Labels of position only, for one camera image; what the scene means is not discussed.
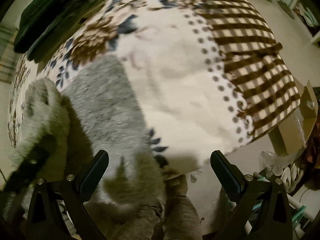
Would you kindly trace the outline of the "grey fleece pants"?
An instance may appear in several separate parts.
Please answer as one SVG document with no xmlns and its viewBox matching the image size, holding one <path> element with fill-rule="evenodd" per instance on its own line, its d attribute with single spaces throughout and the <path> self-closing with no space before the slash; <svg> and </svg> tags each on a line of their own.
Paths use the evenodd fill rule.
<svg viewBox="0 0 320 240">
<path fill-rule="evenodd" d="M 77 173 L 100 150 L 109 156 L 103 177 L 114 178 L 122 171 L 128 178 L 138 178 L 140 172 L 160 171 L 124 65 L 113 55 L 90 63 L 61 92 L 46 77 L 29 84 L 20 140 L 12 155 L 16 168 L 47 134 L 56 139 L 56 150 L 23 199 L 37 179 L 57 181 Z"/>
</svg>

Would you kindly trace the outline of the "teal white drying rack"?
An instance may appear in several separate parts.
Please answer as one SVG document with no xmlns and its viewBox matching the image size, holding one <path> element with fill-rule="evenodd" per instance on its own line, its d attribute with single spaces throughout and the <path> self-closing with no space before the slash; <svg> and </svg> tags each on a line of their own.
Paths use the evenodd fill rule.
<svg viewBox="0 0 320 240">
<path fill-rule="evenodd" d="M 242 198 L 220 231 L 223 239 L 293 239 L 293 222 L 289 200 L 280 179 L 272 182 L 254 179 L 256 201 L 261 201 L 257 218 L 244 236 L 245 225 L 253 213 L 251 196 Z"/>
</svg>

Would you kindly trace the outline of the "person's grey trouser legs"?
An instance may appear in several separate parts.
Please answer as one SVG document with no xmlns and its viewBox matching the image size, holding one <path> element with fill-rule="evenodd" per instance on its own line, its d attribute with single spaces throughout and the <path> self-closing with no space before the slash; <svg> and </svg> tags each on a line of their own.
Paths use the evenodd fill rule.
<svg viewBox="0 0 320 240">
<path fill-rule="evenodd" d="M 103 177 L 84 204 L 108 239 L 202 239 L 199 215 L 187 197 L 185 175 L 164 180 L 159 170 L 128 178 Z"/>
</svg>

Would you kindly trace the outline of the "small open cardboard box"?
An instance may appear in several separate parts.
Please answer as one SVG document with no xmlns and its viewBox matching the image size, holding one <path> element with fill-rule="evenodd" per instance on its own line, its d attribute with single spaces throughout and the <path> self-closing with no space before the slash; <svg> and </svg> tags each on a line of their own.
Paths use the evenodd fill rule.
<svg viewBox="0 0 320 240">
<path fill-rule="evenodd" d="M 317 120 L 318 103 L 310 82 L 303 85 L 294 79 L 300 95 L 300 105 L 268 135 L 275 153 L 280 157 L 297 154 L 307 146 Z"/>
</svg>

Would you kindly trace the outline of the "floral bed blanket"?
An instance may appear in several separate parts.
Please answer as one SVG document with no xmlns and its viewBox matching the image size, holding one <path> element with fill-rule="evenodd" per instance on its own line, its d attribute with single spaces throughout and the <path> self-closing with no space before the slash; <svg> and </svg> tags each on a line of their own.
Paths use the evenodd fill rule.
<svg viewBox="0 0 320 240">
<path fill-rule="evenodd" d="M 20 140 L 25 92 L 46 77 L 58 91 L 103 56 L 124 65 L 168 174 L 250 144 L 277 127 L 300 95 L 266 21 L 248 0 L 105 0 L 46 62 L 20 54 L 8 133 Z"/>
</svg>

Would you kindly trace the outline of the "grey striped curtain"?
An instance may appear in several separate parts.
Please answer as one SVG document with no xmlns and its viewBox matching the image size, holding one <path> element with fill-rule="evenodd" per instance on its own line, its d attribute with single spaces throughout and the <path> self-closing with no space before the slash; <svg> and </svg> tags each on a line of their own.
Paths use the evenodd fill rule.
<svg viewBox="0 0 320 240">
<path fill-rule="evenodd" d="M 0 44 L 0 80 L 11 83 L 20 59 L 20 54 L 14 51 L 14 40 L 18 33 L 16 28 L 8 28 L 1 24 Z"/>
</svg>

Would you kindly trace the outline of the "dark green plush coat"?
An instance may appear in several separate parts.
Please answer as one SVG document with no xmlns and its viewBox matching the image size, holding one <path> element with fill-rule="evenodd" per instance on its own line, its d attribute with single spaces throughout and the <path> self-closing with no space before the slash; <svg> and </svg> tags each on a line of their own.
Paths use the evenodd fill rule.
<svg viewBox="0 0 320 240">
<path fill-rule="evenodd" d="M 14 52 L 48 61 L 105 0 L 33 0 L 22 12 Z"/>
</svg>

